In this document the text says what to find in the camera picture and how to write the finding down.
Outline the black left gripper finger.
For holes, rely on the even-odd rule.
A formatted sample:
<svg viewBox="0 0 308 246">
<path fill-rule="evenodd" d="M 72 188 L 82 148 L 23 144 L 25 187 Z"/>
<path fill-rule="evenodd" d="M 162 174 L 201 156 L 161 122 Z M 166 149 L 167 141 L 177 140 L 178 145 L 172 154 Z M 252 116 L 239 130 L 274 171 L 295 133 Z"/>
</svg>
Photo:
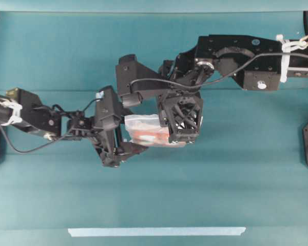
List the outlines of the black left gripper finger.
<svg viewBox="0 0 308 246">
<path fill-rule="evenodd" d="M 148 149 L 147 146 L 133 142 L 121 142 L 118 147 L 118 161 L 126 161 L 128 158 L 140 154 Z"/>
</svg>

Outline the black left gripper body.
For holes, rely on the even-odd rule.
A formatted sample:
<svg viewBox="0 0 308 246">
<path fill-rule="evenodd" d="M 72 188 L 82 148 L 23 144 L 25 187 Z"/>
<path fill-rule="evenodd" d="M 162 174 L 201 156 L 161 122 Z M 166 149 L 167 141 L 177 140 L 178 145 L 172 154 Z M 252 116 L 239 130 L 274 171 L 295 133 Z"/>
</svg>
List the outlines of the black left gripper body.
<svg viewBox="0 0 308 246">
<path fill-rule="evenodd" d="M 120 165 L 119 150 L 121 150 L 122 136 L 121 133 L 118 133 L 118 137 L 116 137 L 116 132 L 121 130 L 121 121 L 122 115 L 120 112 L 96 112 L 94 115 L 92 144 L 104 167 L 116 168 Z"/>
</svg>

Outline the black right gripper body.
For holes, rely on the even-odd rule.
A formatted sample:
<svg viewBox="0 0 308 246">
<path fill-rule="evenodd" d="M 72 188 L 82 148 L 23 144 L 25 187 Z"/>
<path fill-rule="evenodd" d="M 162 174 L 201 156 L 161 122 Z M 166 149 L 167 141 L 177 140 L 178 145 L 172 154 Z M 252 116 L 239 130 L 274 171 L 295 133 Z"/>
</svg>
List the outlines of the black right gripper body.
<svg viewBox="0 0 308 246">
<path fill-rule="evenodd" d="M 176 91 L 157 96 L 159 121 L 168 127 L 168 142 L 194 142 L 203 119 L 203 99 L 199 92 Z"/>
</svg>

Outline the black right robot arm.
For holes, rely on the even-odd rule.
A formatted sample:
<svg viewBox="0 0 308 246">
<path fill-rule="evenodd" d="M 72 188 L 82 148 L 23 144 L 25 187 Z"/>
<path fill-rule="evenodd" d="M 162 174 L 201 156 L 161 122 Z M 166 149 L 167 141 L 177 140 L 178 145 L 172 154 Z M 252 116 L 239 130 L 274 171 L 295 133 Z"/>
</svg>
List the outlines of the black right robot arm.
<svg viewBox="0 0 308 246">
<path fill-rule="evenodd" d="M 194 48 L 165 60 L 159 74 L 167 88 L 157 102 L 168 140 L 193 142 L 203 119 L 203 87 L 231 78 L 243 90 L 276 91 L 289 77 L 308 77 L 308 36 L 201 36 Z"/>
</svg>

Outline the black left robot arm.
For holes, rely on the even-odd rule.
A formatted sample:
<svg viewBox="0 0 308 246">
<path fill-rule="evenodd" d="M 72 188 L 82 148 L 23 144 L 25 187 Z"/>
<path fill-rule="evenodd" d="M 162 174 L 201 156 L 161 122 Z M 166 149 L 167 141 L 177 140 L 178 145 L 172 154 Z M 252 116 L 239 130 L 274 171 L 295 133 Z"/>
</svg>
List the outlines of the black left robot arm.
<svg viewBox="0 0 308 246">
<path fill-rule="evenodd" d="M 132 112 L 123 107 L 112 86 L 100 89 L 90 103 L 95 104 L 94 116 L 86 117 L 85 109 L 65 111 L 59 105 L 49 107 L 42 104 L 38 95 L 15 88 L 0 95 L 0 131 L 13 126 L 43 137 L 50 144 L 87 139 L 103 166 L 112 168 L 148 149 L 123 139 L 121 125 Z"/>
</svg>

